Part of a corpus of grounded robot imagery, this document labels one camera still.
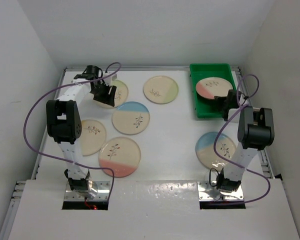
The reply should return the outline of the green cream plate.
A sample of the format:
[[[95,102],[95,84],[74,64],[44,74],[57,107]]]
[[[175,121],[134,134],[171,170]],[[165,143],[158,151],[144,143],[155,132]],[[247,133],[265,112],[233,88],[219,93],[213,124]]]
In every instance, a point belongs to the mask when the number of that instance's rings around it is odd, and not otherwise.
[[[152,103],[163,105],[177,98],[179,86],[171,77],[159,75],[151,77],[145,82],[143,93]]]
[[[114,106],[107,105],[105,103],[97,101],[96,104],[102,108],[106,108],[106,109],[117,108],[120,105],[122,105],[123,103],[125,103],[128,98],[129,89],[123,81],[114,80],[112,83],[114,86],[116,86],[116,91],[115,91],[115,96],[114,96]]]

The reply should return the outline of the pink cream plate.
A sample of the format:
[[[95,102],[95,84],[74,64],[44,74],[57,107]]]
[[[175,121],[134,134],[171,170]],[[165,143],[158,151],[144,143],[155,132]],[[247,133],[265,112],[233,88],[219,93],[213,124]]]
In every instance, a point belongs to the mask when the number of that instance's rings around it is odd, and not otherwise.
[[[141,161],[139,145],[128,137],[115,137],[100,150],[98,162],[104,172],[115,178],[124,178],[134,173]]]
[[[233,89],[229,81],[220,77],[207,77],[195,85],[196,93],[208,100],[214,100],[215,97],[226,97],[229,90]]]

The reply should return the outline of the blue cream plate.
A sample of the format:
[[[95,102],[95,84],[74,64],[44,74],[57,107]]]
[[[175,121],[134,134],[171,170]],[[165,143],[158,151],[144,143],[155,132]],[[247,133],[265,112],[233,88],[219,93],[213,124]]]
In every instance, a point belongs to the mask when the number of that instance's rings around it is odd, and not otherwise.
[[[148,108],[140,102],[128,101],[116,108],[112,114],[114,128],[125,135],[143,132],[151,119]]]
[[[196,143],[195,152],[198,160],[207,168],[214,168],[221,171],[228,162],[216,155],[214,142],[217,132],[208,132],[202,135]],[[236,151],[237,146],[233,140],[225,134],[221,134],[216,143],[216,150],[222,157],[230,160]]]

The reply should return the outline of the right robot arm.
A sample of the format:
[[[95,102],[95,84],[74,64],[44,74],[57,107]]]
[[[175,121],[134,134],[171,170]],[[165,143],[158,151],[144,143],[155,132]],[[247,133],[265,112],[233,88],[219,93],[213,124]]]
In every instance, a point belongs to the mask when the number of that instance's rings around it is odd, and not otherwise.
[[[275,138],[273,110],[271,108],[253,108],[248,104],[240,105],[242,93],[229,90],[227,96],[215,96],[217,110],[226,123],[236,116],[238,119],[238,146],[227,165],[216,178],[216,189],[223,192],[235,192],[241,186],[243,175],[259,151],[272,145]]]

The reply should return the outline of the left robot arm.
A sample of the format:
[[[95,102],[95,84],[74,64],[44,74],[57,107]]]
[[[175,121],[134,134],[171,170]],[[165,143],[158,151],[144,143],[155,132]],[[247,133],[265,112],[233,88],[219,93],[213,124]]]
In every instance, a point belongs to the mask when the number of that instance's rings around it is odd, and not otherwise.
[[[79,105],[86,95],[92,94],[93,100],[113,107],[117,90],[113,80],[116,77],[116,72],[103,72],[97,66],[88,65],[83,73],[74,77],[64,94],[46,103],[47,133],[62,150],[67,163],[64,174],[70,189],[86,199],[97,195],[97,186],[89,169],[80,162],[83,154],[79,138],[83,127]]]

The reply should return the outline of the green plastic bin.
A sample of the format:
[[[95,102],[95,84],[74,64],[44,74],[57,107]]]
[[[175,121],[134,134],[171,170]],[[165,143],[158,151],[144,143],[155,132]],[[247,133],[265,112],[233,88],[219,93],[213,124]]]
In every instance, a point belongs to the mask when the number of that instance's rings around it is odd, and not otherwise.
[[[205,99],[196,91],[196,85],[200,80],[217,77],[228,81],[233,89],[236,84],[232,76],[231,67],[227,63],[192,63],[189,65],[192,95],[194,99],[194,109],[199,119],[221,118],[221,113],[217,110],[216,102],[213,99]]]

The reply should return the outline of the yellow cream plate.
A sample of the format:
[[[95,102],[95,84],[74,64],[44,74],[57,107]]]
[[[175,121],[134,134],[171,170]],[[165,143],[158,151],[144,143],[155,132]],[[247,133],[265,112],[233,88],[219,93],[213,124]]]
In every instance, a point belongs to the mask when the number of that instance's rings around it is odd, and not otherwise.
[[[97,153],[104,145],[107,131],[104,125],[94,119],[81,121],[82,132],[79,138],[81,153],[84,157]]]

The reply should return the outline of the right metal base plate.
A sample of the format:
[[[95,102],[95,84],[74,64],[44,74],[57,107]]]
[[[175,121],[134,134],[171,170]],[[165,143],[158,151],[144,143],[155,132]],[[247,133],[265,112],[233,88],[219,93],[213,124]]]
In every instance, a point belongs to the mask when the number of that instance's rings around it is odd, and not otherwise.
[[[211,186],[208,181],[197,182],[198,198],[200,202],[238,202],[244,201],[242,186],[236,191],[219,190]]]

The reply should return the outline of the metal base plate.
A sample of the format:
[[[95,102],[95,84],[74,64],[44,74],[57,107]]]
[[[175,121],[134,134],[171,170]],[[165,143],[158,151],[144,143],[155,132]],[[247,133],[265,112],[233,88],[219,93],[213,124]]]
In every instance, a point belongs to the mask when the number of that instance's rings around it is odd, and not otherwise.
[[[200,202],[238,202],[244,201],[242,186],[236,191],[219,190],[211,186],[208,181],[197,182],[198,198]]]
[[[71,190],[69,183],[66,185],[65,202],[83,202],[85,198],[89,202],[106,202],[110,193],[109,181],[90,181],[88,190]]]

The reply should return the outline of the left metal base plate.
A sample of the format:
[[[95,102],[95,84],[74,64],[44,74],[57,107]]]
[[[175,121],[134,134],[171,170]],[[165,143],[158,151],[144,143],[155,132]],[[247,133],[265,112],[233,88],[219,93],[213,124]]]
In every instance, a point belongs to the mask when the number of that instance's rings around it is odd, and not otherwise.
[[[110,193],[109,181],[90,181],[88,190],[71,190],[69,183],[66,185],[65,202],[83,202],[85,198],[89,202],[106,202]]]

